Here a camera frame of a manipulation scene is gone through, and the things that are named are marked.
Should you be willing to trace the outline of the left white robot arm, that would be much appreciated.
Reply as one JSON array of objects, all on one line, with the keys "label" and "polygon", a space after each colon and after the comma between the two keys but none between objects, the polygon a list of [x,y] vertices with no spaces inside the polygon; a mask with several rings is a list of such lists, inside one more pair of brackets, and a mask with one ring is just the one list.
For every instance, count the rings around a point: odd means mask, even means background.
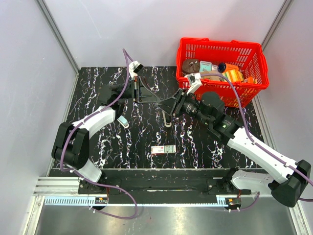
[{"label": "left white robot arm", "polygon": [[92,114],[74,123],[60,124],[52,149],[52,157],[67,165],[79,176],[90,180],[89,188],[94,193],[102,193],[106,182],[102,171],[89,158],[89,140],[106,125],[118,121],[124,128],[129,122],[122,116],[125,100],[132,99],[137,103],[156,103],[160,98],[148,85],[135,77],[128,85],[105,85],[100,89],[99,108]]}]

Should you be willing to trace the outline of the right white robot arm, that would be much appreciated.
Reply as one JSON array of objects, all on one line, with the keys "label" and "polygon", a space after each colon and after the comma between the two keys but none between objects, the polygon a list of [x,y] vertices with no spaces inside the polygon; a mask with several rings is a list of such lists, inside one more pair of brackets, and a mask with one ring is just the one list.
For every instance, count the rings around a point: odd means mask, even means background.
[{"label": "right white robot arm", "polygon": [[222,182],[223,190],[233,194],[239,189],[270,193],[284,206],[293,208],[310,182],[311,164],[290,159],[256,137],[243,124],[224,112],[224,102],[215,92],[206,92],[197,101],[193,94],[179,89],[158,106],[169,116],[189,115],[202,123],[209,136],[246,155],[266,173],[235,170]]}]

